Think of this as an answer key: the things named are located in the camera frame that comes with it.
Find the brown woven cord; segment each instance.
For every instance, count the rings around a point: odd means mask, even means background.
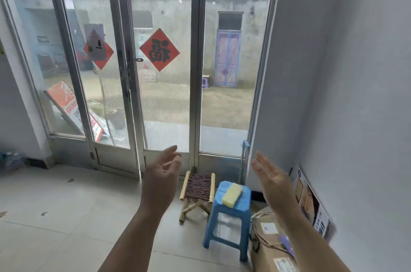
[[[188,177],[184,197],[196,198],[198,200],[210,199],[211,174],[193,175]]]

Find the forearm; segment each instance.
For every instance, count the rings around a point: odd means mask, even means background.
[[[121,234],[99,272],[146,272],[161,215],[140,207]]]
[[[301,212],[280,219],[301,272],[350,272]]]

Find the dirt ground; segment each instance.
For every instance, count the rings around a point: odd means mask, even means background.
[[[86,100],[103,104],[101,84],[106,107],[124,109],[119,79],[103,79],[92,71],[81,72]],[[47,87],[64,80],[71,87],[68,73],[44,80]],[[189,123],[189,85],[159,82],[141,82],[140,96],[143,119],[167,123]],[[210,87],[203,89],[201,106],[202,126],[248,130],[253,89]]]

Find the white wall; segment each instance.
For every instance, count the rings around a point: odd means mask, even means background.
[[[28,77],[0,4],[0,149],[45,160],[52,155]]]
[[[317,68],[338,0],[278,0],[252,157],[260,150],[285,170],[294,163]],[[246,185],[259,191],[252,170]]]
[[[411,266],[411,2],[342,0],[299,162],[352,271]]]

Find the hand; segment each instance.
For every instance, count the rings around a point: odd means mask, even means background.
[[[140,208],[162,217],[173,201],[181,168],[177,145],[165,149],[148,165],[143,177]]]
[[[301,213],[290,177],[284,171],[271,164],[260,152],[252,161],[252,168],[263,186],[265,200],[280,218]]]

